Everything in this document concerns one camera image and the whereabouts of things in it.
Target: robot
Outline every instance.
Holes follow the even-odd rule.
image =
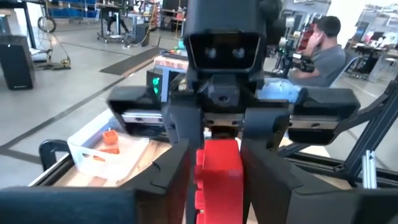
[[[340,190],[277,155],[286,132],[294,142],[331,143],[360,107],[348,89],[301,88],[294,104],[256,96],[266,47],[284,33],[280,8],[278,0],[190,1],[185,86],[170,88],[166,76],[159,94],[122,86],[107,101],[127,133],[172,148],[115,189],[4,189],[0,222],[246,223],[250,204],[260,224],[391,222],[397,190]]]

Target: gray floor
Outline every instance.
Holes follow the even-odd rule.
[[[37,156],[37,148],[46,139],[67,139],[78,131],[87,122],[107,108],[105,99],[108,91],[76,108],[64,116],[63,111],[90,97],[104,87],[119,80],[116,75],[99,72],[102,68],[124,60],[132,55],[137,55],[151,47],[124,49],[119,44],[105,44],[96,40],[98,24],[62,24],[60,31],[56,32],[58,40],[68,52],[72,60],[72,69],[65,71],[39,71],[36,72],[37,86],[32,91],[9,91],[3,77],[0,76],[0,124],[3,131],[0,135],[0,149],[7,149],[22,155]],[[24,33],[25,28],[13,22],[13,33]],[[36,42],[42,42],[44,47],[49,45],[49,40],[36,33]],[[170,49],[177,46],[174,34],[161,33],[159,47]],[[150,45],[155,46],[159,41],[160,33],[151,33]],[[65,58],[62,48],[56,41],[53,60]],[[265,67],[272,68],[273,60],[266,61]],[[120,85],[143,85],[146,81],[146,70],[152,65],[136,72]],[[352,88],[362,102],[363,106],[370,104],[379,96],[393,75],[386,73],[379,83],[368,83],[350,78],[340,78],[335,87]],[[58,121],[41,129],[32,131],[24,139],[19,136],[55,116],[61,117]],[[332,157],[345,159],[355,140],[359,137],[364,125],[358,126],[343,133],[338,139],[327,146]],[[394,147],[398,143],[396,136],[398,124],[394,124],[385,140],[376,152],[379,159],[378,165],[387,166],[398,170],[394,161],[398,152]],[[0,156],[0,188],[12,185],[27,185],[41,173],[38,164],[25,162],[11,157]]]

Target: black mat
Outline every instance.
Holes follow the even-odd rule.
[[[135,56],[129,57],[121,62],[115,63],[109,67],[103,68],[100,72],[108,73],[112,75],[123,75],[131,68],[138,66],[139,64],[145,62],[146,60],[155,57],[160,54],[160,51],[163,50],[158,47],[154,47],[153,49],[149,49],[143,53],[137,54]]]

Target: short dark hair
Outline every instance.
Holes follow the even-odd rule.
[[[327,37],[337,37],[340,33],[341,23],[336,16],[325,16],[320,18],[317,22],[317,27],[323,31]]]

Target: white plastic bin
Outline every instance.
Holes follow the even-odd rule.
[[[119,181],[127,177],[149,143],[147,138],[125,138],[131,141],[127,150],[109,154],[95,148],[102,141],[102,134],[109,130],[123,133],[123,129],[110,110],[106,110],[68,139],[68,146],[79,172],[87,175]]]

